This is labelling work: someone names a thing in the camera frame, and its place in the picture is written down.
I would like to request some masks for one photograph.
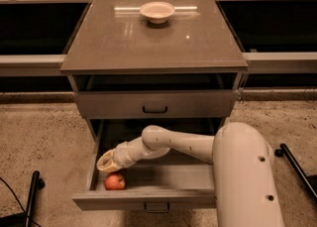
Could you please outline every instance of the floor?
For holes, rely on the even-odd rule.
[[[230,122],[257,128],[276,149],[286,143],[308,175],[317,173],[317,99],[302,92],[245,92]],[[46,183],[38,195],[35,220],[58,226],[217,226],[215,209],[171,211],[81,211],[71,200],[84,189],[94,142],[71,93],[0,95],[0,176],[26,205],[34,170]],[[275,158],[274,176],[286,227],[313,227],[317,204],[284,158]],[[0,183],[0,216],[21,212]]]

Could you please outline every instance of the bowl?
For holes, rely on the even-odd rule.
[[[175,8],[166,2],[150,2],[140,8],[140,13],[153,24],[162,24],[175,12]]]

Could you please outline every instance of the drawer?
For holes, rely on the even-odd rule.
[[[139,137],[148,125],[211,135],[219,123],[211,119],[100,120],[85,191],[72,197],[82,210],[167,212],[215,207],[212,166],[175,150],[159,159],[139,161],[120,170],[126,180],[125,190],[104,188],[107,173],[96,168],[100,156],[119,143]]]
[[[228,117],[236,99],[236,90],[75,93],[87,119]]]

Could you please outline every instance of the black drawer handle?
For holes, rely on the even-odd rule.
[[[143,112],[147,113],[147,114],[162,114],[162,113],[166,113],[167,112],[167,106],[164,107],[147,107],[144,106],[143,108]]]
[[[166,209],[157,210],[157,209],[148,209],[147,204],[145,203],[145,211],[147,213],[168,213],[169,212],[169,203],[166,204]]]

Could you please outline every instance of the apple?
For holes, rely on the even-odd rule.
[[[119,172],[115,171],[108,174],[104,185],[106,190],[123,190],[126,187],[126,181]]]

